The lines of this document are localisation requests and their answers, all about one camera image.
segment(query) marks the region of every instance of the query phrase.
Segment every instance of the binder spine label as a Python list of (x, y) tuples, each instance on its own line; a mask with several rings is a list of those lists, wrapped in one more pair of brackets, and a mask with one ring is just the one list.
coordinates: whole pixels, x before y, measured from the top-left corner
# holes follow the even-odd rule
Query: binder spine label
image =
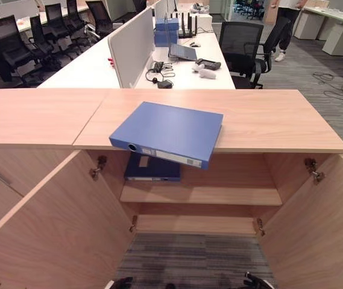
[(170, 161), (176, 161), (178, 163), (188, 164), (189, 166), (202, 167), (202, 161), (194, 160), (192, 158), (182, 157), (181, 155), (174, 155), (168, 152), (155, 151), (155, 156), (164, 158)]

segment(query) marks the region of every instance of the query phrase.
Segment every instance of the dark blue binder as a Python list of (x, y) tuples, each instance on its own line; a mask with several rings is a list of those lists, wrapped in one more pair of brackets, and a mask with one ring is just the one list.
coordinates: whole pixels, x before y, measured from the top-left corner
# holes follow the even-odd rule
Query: dark blue binder
[(131, 153), (124, 177), (128, 181), (174, 181), (181, 180), (180, 164)]
[(223, 115), (143, 102), (110, 136), (113, 146), (207, 169)]

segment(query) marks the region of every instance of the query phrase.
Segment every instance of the white partition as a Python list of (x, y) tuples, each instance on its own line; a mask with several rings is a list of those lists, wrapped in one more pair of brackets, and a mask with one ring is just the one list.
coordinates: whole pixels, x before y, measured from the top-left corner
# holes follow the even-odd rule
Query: white partition
[(108, 41), (120, 87), (135, 87), (154, 50), (151, 7), (112, 32), (108, 36)]
[(60, 3), (62, 8), (67, 8), (67, 0), (42, 0), (44, 6)]
[(168, 15), (168, 0), (159, 0), (154, 5), (155, 18), (164, 19), (165, 15)]
[(36, 2), (34, 0), (21, 0), (5, 4), (0, 4), (0, 17), (14, 15), (14, 18), (33, 17), (39, 14)]

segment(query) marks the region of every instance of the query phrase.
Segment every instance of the mesh chair back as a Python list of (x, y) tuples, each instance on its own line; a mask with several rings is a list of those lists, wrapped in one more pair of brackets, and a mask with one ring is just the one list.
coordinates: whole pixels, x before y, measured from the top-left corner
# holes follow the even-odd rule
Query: mesh chair back
[(219, 45), (230, 71), (251, 75), (263, 25), (246, 22), (223, 22)]
[(33, 35), (33, 40), (35, 43), (45, 42), (43, 26), (41, 25), (40, 16), (30, 17), (31, 30)]
[(10, 52), (24, 47), (14, 15), (0, 18), (0, 51)]
[(76, 0), (67, 0), (68, 17), (79, 18)]
[(146, 0), (133, 0), (133, 2), (137, 13), (140, 13), (146, 9)]
[(105, 9), (102, 1), (86, 1), (89, 10), (91, 10), (92, 16), (95, 21), (98, 20), (109, 20), (111, 22), (110, 16)]
[(280, 36), (284, 28), (289, 25), (291, 21), (288, 18), (280, 17), (277, 19), (273, 30), (270, 32), (265, 44), (263, 45), (263, 53), (270, 54), (273, 49), (278, 45)]

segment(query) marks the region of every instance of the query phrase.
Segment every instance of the wooden countertop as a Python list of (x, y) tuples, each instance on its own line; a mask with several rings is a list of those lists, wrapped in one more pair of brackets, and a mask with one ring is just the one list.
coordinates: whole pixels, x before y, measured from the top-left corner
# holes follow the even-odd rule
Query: wooden countertop
[(71, 147), (104, 93), (0, 89), (0, 146)]
[(74, 146), (111, 149), (109, 136), (143, 101), (222, 113), (218, 152), (343, 152), (343, 141), (298, 90), (120, 89)]
[(110, 134), (143, 101), (222, 113), (215, 151), (343, 152), (297, 90), (0, 90), (0, 146), (112, 149)]

